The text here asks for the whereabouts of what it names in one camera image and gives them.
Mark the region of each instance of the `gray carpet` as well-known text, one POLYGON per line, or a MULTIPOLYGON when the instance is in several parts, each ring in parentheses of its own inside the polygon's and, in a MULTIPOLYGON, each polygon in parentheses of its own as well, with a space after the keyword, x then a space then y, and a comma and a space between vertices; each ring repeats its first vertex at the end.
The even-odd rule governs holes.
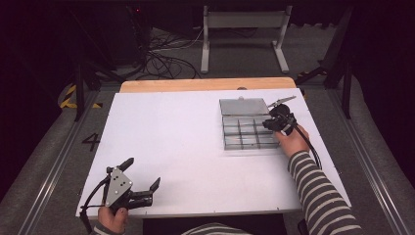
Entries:
MULTIPOLYGON (((311 71, 318 67, 317 60, 324 57, 334 30, 332 27, 327 29, 310 26, 290 27, 283 45, 290 67, 287 76, 296 77, 301 71, 311 71)), ((270 47, 270 41, 276 33, 276 29, 262 29, 252 38, 243 38, 227 31, 213 32, 210 42, 209 73, 203 77, 284 76, 279 71, 276 57, 270 47)), ((199 70, 201 47, 202 44, 197 42, 191 48, 163 53, 186 60, 199 70)), ((125 68, 119 72, 129 70, 131 69, 125 68)), ((191 70, 184 70, 178 78, 192 75, 191 70)), ((321 86, 321 78, 316 77, 302 87, 305 89, 306 103, 334 164, 341 173, 340 177, 351 200, 353 213, 365 234, 393 234, 372 186, 357 160, 341 117, 336 112, 328 92, 321 86)), ((85 122, 74 139, 73 148, 70 150, 58 184, 53 189, 33 234, 85 234, 84 227, 75 217, 75 213, 78 211, 76 208, 79 201, 78 194, 85 182, 96 148, 90 152, 90 145, 81 142, 93 133, 102 134, 112 99, 118 89, 119 86, 114 82, 107 82, 99 92, 95 102, 103 103, 104 106, 102 109, 89 110, 85 122)), ((42 181, 47 177, 50 167, 65 144, 73 125, 74 115, 75 110, 64 109, 2 201, 0 234, 19 232, 36 199, 42 181)), ((370 157, 392 192, 393 201, 414 232, 414 189, 403 176, 370 118, 356 80, 353 81, 352 86, 351 115, 352 122, 357 127, 370 157)), ((297 223, 302 219, 301 213, 286 213, 284 218, 288 234, 299 234, 297 223)), ((129 220, 127 234, 142 234, 141 219, 129 220)))

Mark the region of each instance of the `white table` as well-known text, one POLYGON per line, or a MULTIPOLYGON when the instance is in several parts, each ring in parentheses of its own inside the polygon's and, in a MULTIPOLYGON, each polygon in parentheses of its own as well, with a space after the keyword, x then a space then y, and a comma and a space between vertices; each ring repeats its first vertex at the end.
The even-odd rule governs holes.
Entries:
MULTIPOLYGON (((140 217, 200 216, 300 210, 296 185, 280 149, 225 151, 219 99, 263 98, 270 104, 297 96, 287 105, 310 135, 323 170, 346 202, 338 176, 315 123, 296 88, 118 93, 85 183, 80 204, 107 166, 128 158, 132 190, 148 190, 161 177, 154 203, 129 212, 140 217)), ((99 205, 99 191, 90 205, 99 205)), ((97 210, 88 210, 96 216, 97 210)))

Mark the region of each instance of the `striped sleeve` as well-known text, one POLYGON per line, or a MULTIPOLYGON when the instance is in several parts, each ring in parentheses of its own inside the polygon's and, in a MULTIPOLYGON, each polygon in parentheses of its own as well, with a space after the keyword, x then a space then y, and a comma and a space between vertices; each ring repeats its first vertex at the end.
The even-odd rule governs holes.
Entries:
POLYGON ((115 233, 105 227, 102 223, 97 222, 94 229, 89 235, 123 235, 124 233, 115 233))
POLYGON ((221 223, 208 223, 200 227, 191 229, 182 235, 216 235, 216 234, 238 234, 238 235, 250 235, 245 231, 237 228, 228 227, 221 223))
POLYGON ((310 235, 363 234, 345 200, 307 152, 290 158, 289 172, 296 181, 310 235))

